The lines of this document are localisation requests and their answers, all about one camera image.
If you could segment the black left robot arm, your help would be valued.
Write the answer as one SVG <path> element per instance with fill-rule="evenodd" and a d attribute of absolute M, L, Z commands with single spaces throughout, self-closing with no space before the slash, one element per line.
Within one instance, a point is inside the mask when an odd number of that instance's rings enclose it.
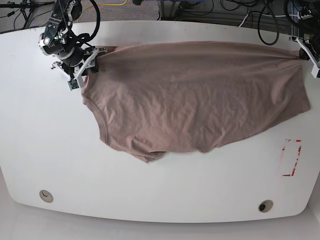
<path fill-rule="evenodd" d="M 320 66 L 320 2 L 318 0 L 298 0 L 297 14 L 289 13 L 289 0 L 283 2 L 283 12 L 290 24 L 299 30 L 296 42 L 301 43 L 300 57 L 314 60 Z"/>

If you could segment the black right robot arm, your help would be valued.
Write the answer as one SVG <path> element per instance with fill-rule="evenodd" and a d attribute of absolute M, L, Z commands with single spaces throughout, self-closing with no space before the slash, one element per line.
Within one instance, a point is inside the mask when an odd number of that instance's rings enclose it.
<path fill-rule="evenodd" d="M 101 24 L 98 4 L 92 0 L 91 5 L 96 12 L 95 28 L 92 34 L 76 35 L 72 31 L 74 21 L 79 19 L 83 11 L 80 0 L 57 0 L 38 41 L 44 55 L 58 58 L 51 68 L 62 71 L 67 77 L 71 90 L 84 85 L 83 76 L 88 72 L 99 71 L 97 56 L 108 51 L 105 47 L 97 48 L 89 44 L 96 37 Z"/>

